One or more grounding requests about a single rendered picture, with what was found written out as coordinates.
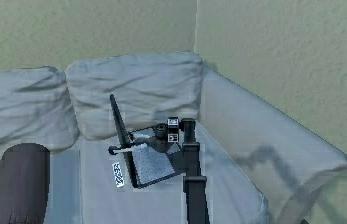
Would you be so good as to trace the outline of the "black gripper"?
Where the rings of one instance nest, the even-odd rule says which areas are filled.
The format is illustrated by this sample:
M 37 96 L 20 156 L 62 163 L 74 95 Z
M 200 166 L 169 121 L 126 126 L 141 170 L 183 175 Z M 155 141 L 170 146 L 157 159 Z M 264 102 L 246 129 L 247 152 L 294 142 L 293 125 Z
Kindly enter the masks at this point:
M 155 143 L 155 149 L 160 153 L 165 153 L 168 151 L 168 142 L 167 142 L 167 125 L 160 123 L 154 128 L 154 134 L 147 135 L 143 133 L 138 132 L 130 132 L 129 137 L 134 143 L 148 143 L 154 141 Z M 147 148 L 147 144 L 139 144 L 139 145 L 133 145 L 129 148 L 119 148 L 116 146 L 110 146 L 108 149 L 108 152 L 110 155 L 117 155 L 119 153 L 127 153 L 127 152 L 133 152 L 136 150 L 141 150 L 144 148 Z

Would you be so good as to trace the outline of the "black laptop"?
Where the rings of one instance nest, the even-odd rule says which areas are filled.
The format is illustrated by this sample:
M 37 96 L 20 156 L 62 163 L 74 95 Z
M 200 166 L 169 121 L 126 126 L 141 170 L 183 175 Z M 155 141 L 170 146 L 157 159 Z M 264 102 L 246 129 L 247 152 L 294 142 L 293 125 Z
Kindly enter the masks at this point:
M 165 123 L 167 125 L 167 142 L 168 151 L 160 153 L 155 149 L 154 141 L 148 143 L 134 143 L 130 137 L 130 132 L 138 132 L 155 136 L 154 128 L 160 124 L 146 127 L 139 130 L 127 131 L 123 122 L 115 96 L 110 95 L 110 104 L 117 131 L 117 137 L 120 143 L 119 148 L 129 148 L 133 145 L 147 144 L 148 147 L 133 152 L 119 153 L 122 154 L 127 166 L 131 185 L 134 188 L 143 188 L 178 175 L 172 165 L 172 156 L 180 152 L 179 131 L 180 120 L 177 117 L 169 117 Z

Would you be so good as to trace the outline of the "white black remote control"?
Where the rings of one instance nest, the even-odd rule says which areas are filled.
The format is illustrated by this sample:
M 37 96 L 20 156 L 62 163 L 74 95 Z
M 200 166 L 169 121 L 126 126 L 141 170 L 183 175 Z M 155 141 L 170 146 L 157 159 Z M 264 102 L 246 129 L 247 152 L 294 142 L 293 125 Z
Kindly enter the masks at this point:
M 125 186 L 125 182 L 124 182 L 124 177 L 122 174 L 122 169 L 121 169 L 121 165 L 119 162 L 115 162 L 112 164 L 112 172 L 114 175 L 114 179 L 115 179 L 115 184 L 117 188 L 122 188 Z

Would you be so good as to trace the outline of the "grey sofa back cushion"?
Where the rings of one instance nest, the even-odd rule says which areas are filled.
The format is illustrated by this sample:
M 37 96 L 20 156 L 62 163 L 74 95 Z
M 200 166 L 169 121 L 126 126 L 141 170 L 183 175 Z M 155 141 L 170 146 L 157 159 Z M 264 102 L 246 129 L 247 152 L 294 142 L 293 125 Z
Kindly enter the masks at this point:
M 66 75 L 43 66 L 0 71 L 0 160 L 20 143 L 37 143 L 54 153 L 77 141 L 79 129 Z
M 197 118 L 203 61 L 190 51 L 80 59 L 67 67 L 66 80 L 81 134 L 103 140 L 116 135 L 111 97 L 129 130 Z

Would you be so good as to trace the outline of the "grey sofa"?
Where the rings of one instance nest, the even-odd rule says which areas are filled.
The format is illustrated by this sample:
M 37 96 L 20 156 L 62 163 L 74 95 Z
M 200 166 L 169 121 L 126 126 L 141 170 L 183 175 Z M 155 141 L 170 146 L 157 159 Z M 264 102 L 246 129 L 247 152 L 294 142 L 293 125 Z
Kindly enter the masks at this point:
M 308 224 L 325 185 L 347 171 L 347 155 L 203 63 L 195 137 L 210 224 Z M 187 224 L 184 173 L 138 189 L 116 135 L 50 151 L 43 224 Z M 119 162 L 125 186 L 117 188 Z

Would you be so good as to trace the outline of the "dark brown bolster cushion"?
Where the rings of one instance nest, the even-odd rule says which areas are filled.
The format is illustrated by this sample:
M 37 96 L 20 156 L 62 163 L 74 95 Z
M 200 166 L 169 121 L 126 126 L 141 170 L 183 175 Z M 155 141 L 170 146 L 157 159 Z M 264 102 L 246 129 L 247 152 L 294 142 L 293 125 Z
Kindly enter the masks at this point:
M 43 224 L 50 151 L 36 143 L 8 148 L 0 161 L 0 224 Z

